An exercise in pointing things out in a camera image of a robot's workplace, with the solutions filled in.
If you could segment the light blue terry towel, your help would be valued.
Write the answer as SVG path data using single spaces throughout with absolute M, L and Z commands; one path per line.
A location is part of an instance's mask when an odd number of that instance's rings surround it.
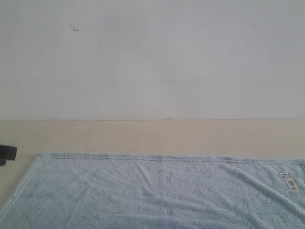
M 292 174 L 299 192 L 281 173 Z M 305 161 L 43 153 L 0 211 L 3 229 L 302 229 Z

